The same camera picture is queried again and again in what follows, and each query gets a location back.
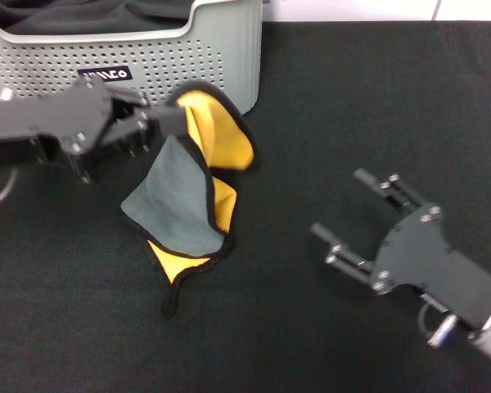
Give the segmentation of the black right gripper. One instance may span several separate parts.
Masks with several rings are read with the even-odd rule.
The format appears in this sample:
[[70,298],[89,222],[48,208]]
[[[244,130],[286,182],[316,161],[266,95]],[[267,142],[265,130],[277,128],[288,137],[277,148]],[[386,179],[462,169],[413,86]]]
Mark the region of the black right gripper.
[[320,223],[310,232],[327,244],[324,262],[360,283],[382,284],[383,292],[411,286],[445,306],[473,330],[491,315],[491,273],[446,242],[443,213],[407,186],[398,174],[379,180],[365,169],[353,176],[402,216],[372,262],[351,250]]

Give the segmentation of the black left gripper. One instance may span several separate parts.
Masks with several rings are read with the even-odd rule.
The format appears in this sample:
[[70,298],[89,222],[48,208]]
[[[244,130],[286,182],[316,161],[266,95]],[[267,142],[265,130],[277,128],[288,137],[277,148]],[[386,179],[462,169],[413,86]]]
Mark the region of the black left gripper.
[[[168,136],[185,136],[185,114],[180,106],[154,105],[143,91],[106,87],[98,77],[58,93],[0,97],[0,168],[61,165],[90,183],[92,158],[135,156]],[[124,121],[108,128],[114,117]]]

